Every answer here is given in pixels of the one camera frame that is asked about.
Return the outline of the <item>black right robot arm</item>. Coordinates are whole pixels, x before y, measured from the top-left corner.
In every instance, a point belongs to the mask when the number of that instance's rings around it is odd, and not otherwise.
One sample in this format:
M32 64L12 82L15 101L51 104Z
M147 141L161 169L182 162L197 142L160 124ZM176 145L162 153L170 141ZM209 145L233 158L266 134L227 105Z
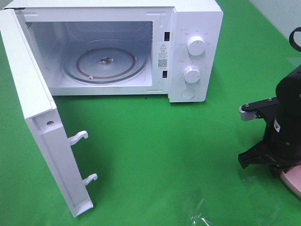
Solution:
M301 163L301 68L297 67L276 87L276 97L239 107L243 121L264 119L262 141L238 155L242 168L266 164L279 175Z

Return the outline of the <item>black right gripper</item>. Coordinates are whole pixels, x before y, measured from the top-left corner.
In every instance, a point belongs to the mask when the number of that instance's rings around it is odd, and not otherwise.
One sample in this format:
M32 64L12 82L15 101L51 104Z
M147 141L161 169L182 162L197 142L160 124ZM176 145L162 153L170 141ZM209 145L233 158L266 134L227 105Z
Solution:
M280 162L301 161L301 106L270 105L262 110L262 118L267 124L263 140L240 153L238 161L244 169L251 164L269 165L277 178L288 170Z

